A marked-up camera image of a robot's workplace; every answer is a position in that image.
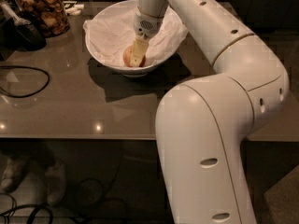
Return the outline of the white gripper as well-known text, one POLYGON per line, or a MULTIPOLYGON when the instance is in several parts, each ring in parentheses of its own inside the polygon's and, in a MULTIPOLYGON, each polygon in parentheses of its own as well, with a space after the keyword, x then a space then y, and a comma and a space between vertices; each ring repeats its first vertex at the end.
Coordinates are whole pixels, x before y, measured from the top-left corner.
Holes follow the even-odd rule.
POLYGON ((155 37, 163 23, 162 17, 153 17, 142 12, 138 7, 135 9, 134 31, 137 37, 132 45, 130 65, 140 67, 145 59, 149 47, 149 41, 155 37))

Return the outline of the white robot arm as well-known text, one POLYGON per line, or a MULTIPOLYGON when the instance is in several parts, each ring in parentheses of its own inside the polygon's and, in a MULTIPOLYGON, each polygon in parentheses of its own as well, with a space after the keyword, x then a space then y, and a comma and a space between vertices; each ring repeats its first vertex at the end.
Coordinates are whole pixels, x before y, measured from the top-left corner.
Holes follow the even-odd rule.
POLYGON ((212 65, 161 100, 156 142, 175 224, 256 224, 241 141, 284 105, 289 78, 260 37, 215 0, 138 0, 135 31, 173 8, 212 65))

